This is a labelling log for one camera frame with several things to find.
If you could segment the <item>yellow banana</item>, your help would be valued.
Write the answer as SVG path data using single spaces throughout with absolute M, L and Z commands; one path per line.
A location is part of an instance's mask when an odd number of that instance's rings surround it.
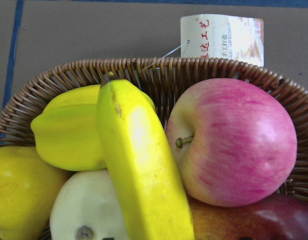
M 97 102 L 104 160 L 132 240 L 195 238 L 186 193 L 152 100 L 106 79 Z

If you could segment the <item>brown wicker basket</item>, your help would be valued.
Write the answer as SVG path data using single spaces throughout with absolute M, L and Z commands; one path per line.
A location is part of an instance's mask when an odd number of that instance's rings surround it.
M 30 123 L 49 101 L 68 90 L 99 84 L 108 72 L 145 92 L 153 100 L 163 125 L 180 95 L 202 80 L 239 79 L 270 93 L 290 114 L 298 139 L 296 165 L 278 192 L 308 202 L 308 91 L 278 73 L 237 60 L 112 58 L 57 65 L 31 79 L 4 107 L 0 114 L 0 147 L 33 146 Z

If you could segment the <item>pink red apple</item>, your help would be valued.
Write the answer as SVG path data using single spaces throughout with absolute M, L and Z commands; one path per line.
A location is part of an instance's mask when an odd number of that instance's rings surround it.
M 296 131 L 285 108 L 238 79 L 190 86 L 172 109 L 166 135 L 187 194 L 211 205 L 257 202 L 274 193 L 296 163 Z

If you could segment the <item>yellow starfruit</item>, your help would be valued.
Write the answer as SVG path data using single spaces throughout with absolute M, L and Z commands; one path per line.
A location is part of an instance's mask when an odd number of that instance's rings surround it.
M 125 79 L 63 93 L 31 123 L 45 162 L 71 171 L 108 168 L 112 175 L 134 171 L 136 151 L 158 128 L 152 100 Z

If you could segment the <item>pale white apple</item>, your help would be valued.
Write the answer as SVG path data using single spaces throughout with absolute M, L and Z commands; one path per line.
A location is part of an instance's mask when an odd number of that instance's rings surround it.
M 129 239 L 106 169 L 81 171 L 62 186 L 50 217 L 54 240 Z

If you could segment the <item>white paper price tag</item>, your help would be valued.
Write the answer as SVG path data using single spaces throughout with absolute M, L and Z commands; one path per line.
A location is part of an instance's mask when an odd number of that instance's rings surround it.
M 180 19 L 183 58 L 223 58 L 264 66 L 263 19 L 197 14 Z

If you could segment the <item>yellow pear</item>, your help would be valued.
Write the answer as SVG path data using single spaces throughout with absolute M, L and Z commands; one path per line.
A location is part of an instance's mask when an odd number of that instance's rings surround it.
M 37 240 L 70 175 L 44 162 L 34 147 L 0 147 L 0 239 Z

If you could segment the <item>dark red mango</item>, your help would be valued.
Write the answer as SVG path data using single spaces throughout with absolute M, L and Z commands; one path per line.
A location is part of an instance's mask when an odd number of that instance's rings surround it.
M 272 194 L 242 207 L 189 199 L 198 240 L 308 240 L 308 203 Z

